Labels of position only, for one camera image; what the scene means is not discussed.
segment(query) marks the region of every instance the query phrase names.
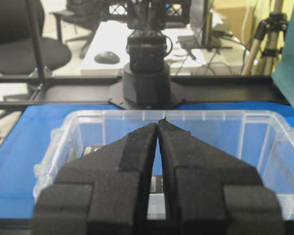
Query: floor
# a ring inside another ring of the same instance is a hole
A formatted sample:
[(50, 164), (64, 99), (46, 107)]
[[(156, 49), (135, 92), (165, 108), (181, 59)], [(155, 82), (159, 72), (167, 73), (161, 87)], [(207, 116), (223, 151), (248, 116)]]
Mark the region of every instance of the floor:
[[(45, 25), (44, 25), (44, 37), (50, 37), (56, 39), (56, 25), (54, 16), (50, 14), (52, 11), (65, 9), (65, 0), (42, 0), (42, 4), (45, 9)], [(89, 31), (75, 27), (72, 24), (62, 24), (63, 40), (71, 39), (79, 36), (87, 35)], [(56, 75), (80, 75), (79, 67), (82, 63), (82, 59), (79, 58), (79, 52), (85, 41), (69, 42), (67, 46), (72, 52), (71, 61), (64, 67), (54, 71)], [(3, 100), (3, 96), (7, 94), (24, 94), (26, 93), (25, 84), (0, 84), (0, 101)], [(14, 126), (15, 122), (20, 116), (20, 112), (14, 112), (9, 116), (0, 120), (0, 137), (6, 136), (7, 133)]]

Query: tripod leg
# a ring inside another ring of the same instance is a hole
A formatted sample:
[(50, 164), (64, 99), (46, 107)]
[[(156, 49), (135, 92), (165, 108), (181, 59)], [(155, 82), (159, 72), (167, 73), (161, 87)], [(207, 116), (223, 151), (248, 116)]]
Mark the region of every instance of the tripod leg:
[[(282, 12), (282, 6), (283, 6), (283, 0), (276, 0), (273, 13), (280, 14)], [(271, 32), (270, 42), (267, 49), (276, 50), (278, 46), (278, 39), (279, 39), (279, 32)], [(271, 75), (272, 68), (273, 68), (273, 59), (274, 59), (273, 57), (267, 58), (264, 75)]]
[(262, 75), (264, 73), (265, 64), (266, 64), (266, 58), (265, 57), (260, 58), (254, 70), (254, 73), (252, 75)]
[(274, 67), (275, 68), (278, 67), (279, 63), (280, 63), (279, 57), (275, 57), (273, 60)]
[(253, 44), (250, 49), (250, 54), (247, 58), (246, 64), (243, 68), (242, 75), (250, 75), (251, 68), (253, 67), (255, 58), (257, 56), (258, 50), (260, 48), (261, 41), (254, 39)]

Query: black metal mounting plate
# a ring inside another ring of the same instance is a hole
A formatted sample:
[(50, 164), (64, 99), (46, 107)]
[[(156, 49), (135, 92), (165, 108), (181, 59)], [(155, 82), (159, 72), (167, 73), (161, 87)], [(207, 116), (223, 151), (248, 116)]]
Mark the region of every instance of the black metal mounting plate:
[(127, 110), (167, 110), (172, 109), (175, 106), (185, 102), (184, 88), (181, 85), (178, 85), (174, 82), (171, 82), (171, 97), (170, 102), (166, 104), (159, 105), (139, 105), (135, 104), (124, 98), (123, 95), (123, 82), (118, 82), (110, 87), (109, 91), (109, 102), (117, 105), (120, 108)]

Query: wall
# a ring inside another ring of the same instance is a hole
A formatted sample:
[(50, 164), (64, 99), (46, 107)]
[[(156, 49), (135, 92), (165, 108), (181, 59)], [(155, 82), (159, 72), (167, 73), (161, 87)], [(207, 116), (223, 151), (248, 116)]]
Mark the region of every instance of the wall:
[[(248, 0), (251, 6), (255, 6), (257, 0)], [(274, 6), (275, 0), (272, 0), (272, 8)], [(256, 24), (261, 19), (269, 16), (269, 3), (270, 0), (259, 0), (257, 4), (257, 9), (255, 11)], [(233, 7), (246, 7), (246, 0), (215, 0), (214, 5), (216, 8), (233, 8)], [(288, 15), (288, 19), (291, 18), (294, 6), (294, 0), (284, 0), (283, 12)], [(283, 37), (279, 39), (279, 47), (283, 46)]]

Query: computer mouse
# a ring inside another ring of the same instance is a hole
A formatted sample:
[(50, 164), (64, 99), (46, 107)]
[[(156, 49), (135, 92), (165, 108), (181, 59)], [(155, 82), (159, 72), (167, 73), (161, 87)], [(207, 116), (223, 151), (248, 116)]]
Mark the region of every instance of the computer mouse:
[(111, 51), (104, 51), (95, 56), (95, 61), (100, 64), (114, 65), (120, 62), (120, 58)]

